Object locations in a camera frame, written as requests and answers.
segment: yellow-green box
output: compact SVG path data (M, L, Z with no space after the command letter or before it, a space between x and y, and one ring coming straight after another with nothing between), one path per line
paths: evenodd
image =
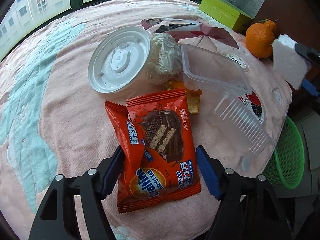
M225 0L202 0L200 10L238 33L245 33L252 18Z

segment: teal applique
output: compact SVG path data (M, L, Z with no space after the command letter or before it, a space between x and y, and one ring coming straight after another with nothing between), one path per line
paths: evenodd
M48 187L58 168L53 151L38 134L44 91L57 53L76 38L85 23L72 26L66 20L48 33L28 55L15 76L0 122L0 145L9 139L8 163L36 213L36 194Z

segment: brown wall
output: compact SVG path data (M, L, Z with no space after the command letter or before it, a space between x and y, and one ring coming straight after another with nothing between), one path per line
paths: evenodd
M280 34L320 51L320 24L304 0L265 0L254 22L277 20ZM313 79L319 69L313 67L306 78Z

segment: crumpled plastic bag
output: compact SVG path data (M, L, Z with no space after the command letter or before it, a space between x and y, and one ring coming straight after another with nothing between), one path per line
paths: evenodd
M163 85L177 77L182 69L181 49L168 33L156 33L151 38L151 50L147 64L150 84Z

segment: pink cloth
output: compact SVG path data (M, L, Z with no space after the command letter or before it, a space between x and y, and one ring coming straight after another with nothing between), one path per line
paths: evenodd
M107 34L125 26L140 26L140 21L145 18L201 21L185 4L196 10L198 8L197 4L189 0L113 0L55 20L26 39L0 63L0 114L7 101L14 75L23 65L25 57L58 23L77 17L73 24L86 23L86 27L57 56L42 101L39 134L57 156L57 174L62 173L68 178L97 167L103 158L111 157L118 146L114 129L104 109L105 100L125 104L125 100L133 95L147 94L163 88L136 83L116 94L94 91L87 79L87 68L93 51ZM229 32L245 47L242 43L243 36L230 30ZM269 60L262 62L250 53L248 57L251 59L250 70L246 76L263 101L267 116L265 127L274 140L274 144L267 146L252 162L251 170L246 176L255 177L271 157L292 97L289 86L273 71ZM274 96L274 89L279 93L281 104ZM225 167L234 168L243 174L238 167L240 156L237 151L230 146L229 140L219 129L206 121L203 113L208 110L209 102L210 95L201 96L200 114L191 118L194 145L203 145L211 157L220 159ZM20 239L26 240L35 214L31 212L13 169L7 162L7 147L7 141L0 146L0 210ZM193 239L208 230L219 202L209 194L201 176L200 180L202 191L197 195L125 214L119 214L117 210L116 185L113 193L102 204L110 224L119 233L118 239L185 240ZM38 204L44 194L45 191L38 194ZM89 239L79 197L76 198L76 206L82 239Z

